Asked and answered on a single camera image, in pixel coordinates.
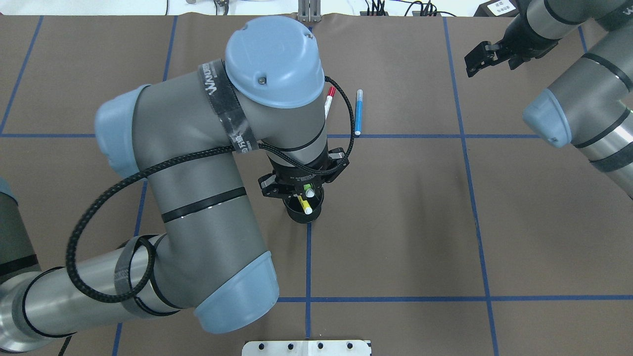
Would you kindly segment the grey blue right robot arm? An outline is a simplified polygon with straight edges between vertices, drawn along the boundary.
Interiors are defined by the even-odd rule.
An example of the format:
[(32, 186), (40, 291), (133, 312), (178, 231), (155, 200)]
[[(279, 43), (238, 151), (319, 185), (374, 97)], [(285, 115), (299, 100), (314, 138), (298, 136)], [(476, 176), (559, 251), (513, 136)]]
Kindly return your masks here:
[(594, 19), (605, 36), (544, 89), (523, 113), (541, 139), (571, 144), (588, 162), (632, 195), (632, 2), (520, 0), (520, 13), (500, 41), (512, 68), (542, 58), (581, 23)]

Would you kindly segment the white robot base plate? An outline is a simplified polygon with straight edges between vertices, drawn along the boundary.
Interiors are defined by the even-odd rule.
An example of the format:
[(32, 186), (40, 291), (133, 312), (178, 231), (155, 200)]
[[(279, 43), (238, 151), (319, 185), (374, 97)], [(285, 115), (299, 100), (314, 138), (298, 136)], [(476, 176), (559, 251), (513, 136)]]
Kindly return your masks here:
[(371, 356), (366, 340), (283, 340), (247, 342), (242, 356)]

